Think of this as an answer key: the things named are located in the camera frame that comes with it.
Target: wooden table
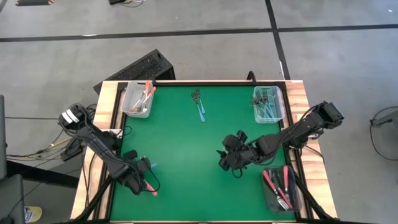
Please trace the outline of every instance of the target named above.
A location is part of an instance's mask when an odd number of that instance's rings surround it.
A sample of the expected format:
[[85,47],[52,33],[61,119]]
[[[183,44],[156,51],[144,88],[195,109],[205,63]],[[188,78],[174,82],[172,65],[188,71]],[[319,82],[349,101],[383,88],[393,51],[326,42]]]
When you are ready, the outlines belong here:
[[[103,82],[101,93],[99,94],[97,110],[94,118],[94,125],[102,130],[118,128],[121,126],[122,122],[122,103],[117,103],[117,101],[122,102],[124,95],[117,97],[118,85],[119,83],[124,83],[127,81],[105,81]],[[199,82],[229,82],[229,83],[244,83],[252,82],[250,80],[164,80],[157,81],[158,83],[170,83],[170,82],[184,82],[184,83],[199,83]],[[258,82],[285,82],[287,96],[289,99],[289,106],[292,113],[293,122],[297,122],[304,112],[309,109],[307,95],[305,93],[303,81],[291,80],[291,81],[280,81],[280,80],[258,80]],[[284,118],[284,125],[288,126],[287,116]],[[320,151],[318,141],[309,140],[308,145],[318,151]],[[93,158],[93,151],[88,148],[85,156],[84,169],[88,173],[90,162]],[[291,152],[290,157],[295,160],[294,154]],[[312,153],[308,150],[303,150],[301,157],[302,165],[305,173],[305,179],[307,187],[317,202],[323,207],[323,209],[331,216],[336,217],[336,210],[333,203],[333,198],[329,188],[328,177],[326,175],[325,166],[322,162],[321,157]],[[91,165],[91,178],[90,178],[90,188],[88,191],[89,198],[92,198],[98,190],[101,171],[103,167],[103,161],[95,156]],[[297,166],[293,162],[293,167],[297,171]],[[103,200],[101,203],[101,208],[99,210],[98,218],[104,218],[106,212],[106,206],[108,202],[109,188],[104,193]],[[80,174],[80,181],[76,192],[75,203],[73,204],[73,210],[71,218],[79,216],[85,207],[86,200],[86,188],[85,181],[83,177],[83,172]],[[300,212],[302,217],[307,217],[305,209]]]

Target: gray concrete floor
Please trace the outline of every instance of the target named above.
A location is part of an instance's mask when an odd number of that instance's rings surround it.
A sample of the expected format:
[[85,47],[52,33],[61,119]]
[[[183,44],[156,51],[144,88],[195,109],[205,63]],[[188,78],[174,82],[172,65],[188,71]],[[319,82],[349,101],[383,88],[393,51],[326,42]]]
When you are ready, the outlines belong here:
[[[278,27],[398,24],[396,1],[272,0],[272,6]],[[263,0],[147,0],[134,9],[107,0],[56,0],[35,7],[16,7],[8,0],[0,13],[0,38],[270,26]],[[310,103],[332,101],[346,117],[320,139],[338,216],[395,223],[398,163],[374,152],[369,119],[397,106],[398,30],[280,36],[290,76],[304,80]],[[93,85],[156,48],[181,80],[242,79],[249,70],[259,79],[282,78],[271,33],[0,43],[6,116],[56,118],[72,103],[96,103]],[[60,131],[56,120],[7,119],[6,128],[9,154],[46,147]],[[392,126],[375,129],[374,138],[383,154],[398,157]],[[41,167],[68,172],[80,165],[77,158]],[[32,187],[26,182],[25,191]],[[74,193],[41,185],[26,204],[44,208],[39,223],[59,222],[68,219]]]

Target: black floor stripe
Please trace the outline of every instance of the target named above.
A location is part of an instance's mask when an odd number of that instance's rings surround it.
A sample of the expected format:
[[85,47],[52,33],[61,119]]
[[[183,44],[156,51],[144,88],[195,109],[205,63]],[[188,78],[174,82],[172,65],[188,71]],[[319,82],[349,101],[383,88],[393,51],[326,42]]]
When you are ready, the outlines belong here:
[[58,120],[58,118],[24,118],[24,117],[8,117],[6,119],[37,119],[37,120]]
[[138,37],[176,37],[186,35],[215,35],[215,34],[260,34],[280,32],[316,32],[316,31],[344,31],[344,30],[373,30],[373,29],[398,29],[398,24],[363,25],[363,26],[330,26],[330,27],[286,27],[275,28],[275,19],[271,28],[241,28],[241,29],[209,29],[209,30],[181,30],[165,32],[141,32],[125,34],[98,34],[98,35],[65,35],[48,37],[3,37],[0,42],[38,42],[58,40],[96,40],[96,39],[123,39]]
[[2,9],[4,8],[4,6],[6,5],[6,3],[7,3],[7,0],[2,0],[2,1],[0,2],[0,12],[1,12]]
[[282,42],[280,41],[278,27],[276,25],[276,20],[275,20],[275,15],[274,15],[274,10],[272,10],[271,0],[266,0],[266,5],[267,5],[269,21],[271,23],[271,28],[273,30],[272,34],[274,35],[276,51],[278,53],[279,62],[280,62],[280,66],[282,69],[282,74],[283,74],[285,80],[290,80],[290,73],[289,73],[289,69],[287,68],[285,53],[284,53],[284,49],[282,46]]
[[272,32],[272,29],[271,28],[210,29],[210,30],[165,31],[165,32],[142,32],[142,33],[128,33],[128,34],[68,35],[68,36],[53,36],[53,37],[10,37],[10,38],[0,38],[0,42],[95,40],[95,39],[120,39],[120,38],[136,38],[136,37],[214,35],[214,34],[258,34],[265,32]]
[[312,31],[344,31],[344,30],[372,30],[397,29],[398,24],[363,25],[363,26],[328,26],[328,27],[287,27],[279,28],[278,32],[312,32]]

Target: red-handled utensil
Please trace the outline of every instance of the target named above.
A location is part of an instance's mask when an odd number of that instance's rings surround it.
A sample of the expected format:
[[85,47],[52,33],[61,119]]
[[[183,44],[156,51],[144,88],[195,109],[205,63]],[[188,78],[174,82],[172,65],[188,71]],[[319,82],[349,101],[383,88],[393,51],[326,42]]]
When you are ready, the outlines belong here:
[[152,193],[153,196],[157,196],[157,192],[155,191],[155,189],[153,188],[153,186],[151,186],[148,181],[145,180],[145,183],[147,184],[147,188],[148,190],[150,190],[150,192]]
[[289,189],[289,167],[284,166],[284,185],[285,185],[285,197],[288,202],[290,202],[290,196],[288,193]]
[[269,177],[268,172],[263,170],[262,175],[266,179],[269,187],[274,191],[274,193],[276,195],[276,200],[278,201],[279,205],[282,206],[282,208],[284,208],[285,210],[292,208],[291,205],[289,205],[290,203],[289,204],[287,203],[286,198],[282,199],[282,197],[280,197],[280,195],[279,195],[280,193],[278,193],[278,191],[276,190],[276,187],[275,187],[274,183],[271,181],[271,178]]
[[287,193],[287,188],[289,187],[288,174],[289,174],[289,168],[287,166],[284,166],[284,184],[285,184],[286,193]]

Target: yellow cable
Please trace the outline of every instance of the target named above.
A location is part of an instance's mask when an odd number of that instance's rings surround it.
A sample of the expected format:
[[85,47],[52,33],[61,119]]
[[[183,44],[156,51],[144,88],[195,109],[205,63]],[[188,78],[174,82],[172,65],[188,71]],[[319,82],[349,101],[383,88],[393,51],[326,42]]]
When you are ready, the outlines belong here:
[[[67,141],[69,141],[69,140],[71,140],[71,138],[70,138],[70,139],[62,140],[62,141],[60,141],[60,142],[58,142],[58,143],[55,143],[54,145],[49,146],[48,148],[46,148],[46,149],[44,150],[44,152],[49,152],[49,151],[52,151],[52,150],[56,150],[55,147],[57,147],[57,146],[59,146],[59,145],[65,143],[65,142],[67,142]],[[18,160],[26,160],[26,161],[31,161],[31,159],[40,159],[40,158],[37,157],[37,155],[36,155],[36,156],[25,156],[25,157],[19,157],[19,158],[18,158]]]
[[70,138],[70,139],[65,139],[65,140],[62,140],[62,141],[60,141],[60,142],[58,142],[58,143],[55,143],[54,145],[52,145],[52,146],[49,146],[48,148],[46,148],[46,149],[45,149],[45,151],[51,151],[51,150],[54,150],[54,149],[52,149],[52,148],[54,148],[54,147],[57,147],[57,146],[59,146],[59,145],[61,145],[61,144],[65,143],[65,142],[67,142],[67,141],[69,141],[69,140],[71,140],[71,138]]

